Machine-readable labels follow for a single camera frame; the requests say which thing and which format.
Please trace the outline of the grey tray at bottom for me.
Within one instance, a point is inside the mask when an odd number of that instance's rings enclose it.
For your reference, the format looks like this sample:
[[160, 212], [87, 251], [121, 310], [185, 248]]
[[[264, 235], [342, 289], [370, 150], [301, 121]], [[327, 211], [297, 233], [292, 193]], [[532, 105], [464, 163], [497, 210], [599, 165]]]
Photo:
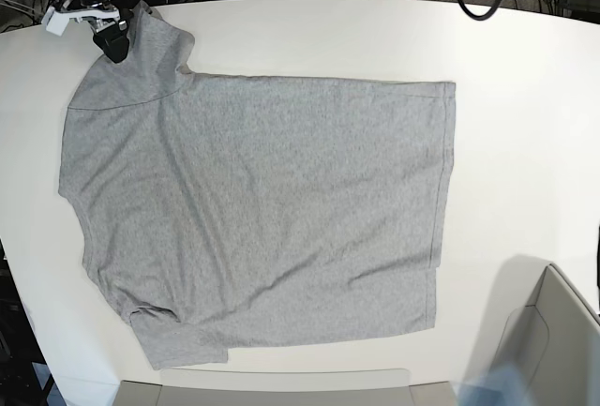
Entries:
[[403, 368], [233, 372], [172, 368], [159, 383], [123, 381], [115, 405], [456, 405], [449, 382], [412, 385]]

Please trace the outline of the grey bin at right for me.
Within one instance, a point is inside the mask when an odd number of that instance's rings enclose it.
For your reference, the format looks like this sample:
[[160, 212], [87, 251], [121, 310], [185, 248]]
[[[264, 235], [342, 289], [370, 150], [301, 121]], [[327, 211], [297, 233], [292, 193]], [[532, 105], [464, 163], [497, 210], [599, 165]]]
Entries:
[[557, 265], [509, 316], [486, 383], [500, 405], [599, 403], [599, 315]]

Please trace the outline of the grey T-shirt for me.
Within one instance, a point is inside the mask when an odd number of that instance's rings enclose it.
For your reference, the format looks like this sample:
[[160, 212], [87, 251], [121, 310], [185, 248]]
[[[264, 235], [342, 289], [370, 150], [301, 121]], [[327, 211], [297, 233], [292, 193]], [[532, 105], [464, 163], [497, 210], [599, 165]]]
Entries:
[[201, 74], [145, 4], [67, 107], [82, 265], [155, 369], [427, 330], [453, 83]]

